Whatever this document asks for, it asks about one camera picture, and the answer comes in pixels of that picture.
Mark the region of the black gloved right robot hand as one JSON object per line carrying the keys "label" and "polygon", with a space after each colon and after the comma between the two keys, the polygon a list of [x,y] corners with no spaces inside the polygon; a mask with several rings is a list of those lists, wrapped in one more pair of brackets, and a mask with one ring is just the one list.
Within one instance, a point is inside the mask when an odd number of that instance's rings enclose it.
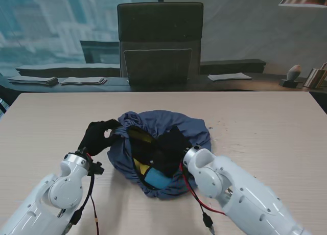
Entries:
{"label": "black gloved right robot hand", "polygon": [[182,134],[177,126],[160,135],[155,143],[153,153],[153,168],[172,178],[178,171],[186,150],[192,147],[190,141]]}

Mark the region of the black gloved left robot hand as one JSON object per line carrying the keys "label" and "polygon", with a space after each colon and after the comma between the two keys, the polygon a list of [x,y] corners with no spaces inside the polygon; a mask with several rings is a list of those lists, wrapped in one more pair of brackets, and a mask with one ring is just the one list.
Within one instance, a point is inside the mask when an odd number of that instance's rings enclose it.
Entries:
{"label": "black gloved left robot hand", "polygon": [[90,156],[96,156],[104,149],[111,147],[119,138],[119,135],[112,134],[105,137],[105,131],[115,130],[122,125],[115,119],[108,121],[91,122],[80,142],[77,150],[86,149],[86,153]]}

